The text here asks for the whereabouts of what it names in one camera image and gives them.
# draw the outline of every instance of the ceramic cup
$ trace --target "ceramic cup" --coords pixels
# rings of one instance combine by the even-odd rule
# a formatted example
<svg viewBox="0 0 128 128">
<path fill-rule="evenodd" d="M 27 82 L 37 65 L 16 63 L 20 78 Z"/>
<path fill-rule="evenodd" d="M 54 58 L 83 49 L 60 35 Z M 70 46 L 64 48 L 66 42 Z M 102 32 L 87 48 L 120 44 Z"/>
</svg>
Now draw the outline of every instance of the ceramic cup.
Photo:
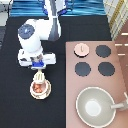
<svg viewBox="0 0 128 128">
<path fill-rule="evenodd" d="M 45 87 L 43 87 L 43 91 L 41 93 L 36 93 L 34 91 L 34 84 L 35 84 L 35 82 L 33 81 L 30 86 L 30 93 L 34 98 L 45 99 L 46 97 L 49 96 L 49 94 L 51 92 L 51 84 L 48 80 L 45 80 Z"/>
</svg>

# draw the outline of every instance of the black table surface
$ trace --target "black table surface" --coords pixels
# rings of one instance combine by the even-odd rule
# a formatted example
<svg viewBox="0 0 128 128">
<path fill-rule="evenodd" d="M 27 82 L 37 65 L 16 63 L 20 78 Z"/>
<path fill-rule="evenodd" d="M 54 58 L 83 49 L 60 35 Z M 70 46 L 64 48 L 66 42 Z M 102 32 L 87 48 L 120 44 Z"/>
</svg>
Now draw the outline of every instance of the black table surface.
<svg viewBox="0 0 128 128">
<path fill-rule="evenodd" d="M 19 67 L 21 48 L 17 31 L 27 19 L 46 17 L 13 17 L 7 20 L 0 51 L 0 128 L 66 128 L 66 58 L 67 41 L 111 41 L 107 16 L 59 17 L 62 35 L 55 42 L 42 41 L 45 52 L 56 54 L 57 63 L 44 70 L 52 92 L 45 100 L 30 94 L 36 71 Z"/>
</svg>

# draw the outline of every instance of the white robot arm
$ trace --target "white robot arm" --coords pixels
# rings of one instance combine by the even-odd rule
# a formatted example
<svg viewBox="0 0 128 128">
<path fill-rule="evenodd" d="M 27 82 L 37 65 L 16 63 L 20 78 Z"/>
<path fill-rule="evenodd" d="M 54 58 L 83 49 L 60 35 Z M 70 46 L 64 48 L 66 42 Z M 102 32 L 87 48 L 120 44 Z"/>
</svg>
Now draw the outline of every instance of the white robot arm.
<svg viewBox="0 0 128 128">
<path fill-rule="evenodd" d="M 55 64 L 54 53 L 44 54 L 40 40 L 56 41 L 61 36 L 61 26 L 54 0 L 45 0 L 49 20 L 29 19 L 18 29 L 18 38 L 23 49 L 19 50 L 19 64 L 31 69 L 45 69 Z"/>
</svg>

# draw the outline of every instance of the cable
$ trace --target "cable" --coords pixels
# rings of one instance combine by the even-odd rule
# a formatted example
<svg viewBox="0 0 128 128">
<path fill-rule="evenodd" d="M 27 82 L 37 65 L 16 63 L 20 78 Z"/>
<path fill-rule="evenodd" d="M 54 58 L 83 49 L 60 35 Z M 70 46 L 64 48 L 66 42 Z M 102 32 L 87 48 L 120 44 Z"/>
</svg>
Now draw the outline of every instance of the cable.
<svg viewBox="0 0 128 128">
<path fill-rule="evenodd" d="M 7 13 L 8 13 L 8 18 L 9 18 L 9 6 L 10 6 L 10 4 L 11 4 L 11 2 L 12 2 L 12 0 L 10 0 L 10 2 L 9 2 L 9 5 L 8 5 L 8 11 L 7 11 Z"/>
</svg>

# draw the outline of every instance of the blue floor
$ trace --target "blue floor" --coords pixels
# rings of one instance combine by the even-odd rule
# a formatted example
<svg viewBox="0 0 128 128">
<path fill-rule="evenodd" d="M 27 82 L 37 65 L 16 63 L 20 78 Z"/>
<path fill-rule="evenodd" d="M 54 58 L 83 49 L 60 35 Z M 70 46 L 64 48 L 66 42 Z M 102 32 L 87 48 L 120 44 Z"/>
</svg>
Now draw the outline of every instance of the blue floor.
<svg viewBox="0 0 128 128">
<path fill-rule="evenodd" d="M 80 15 L 106 15 L 103 0 L 71 0 L 68 1 L 67 13 L 63 16 Z M 14 0 L 10 17 L 17 16 L 45 16 L 42 9 L 42 2 L 38 0 Z"/>
</svg>

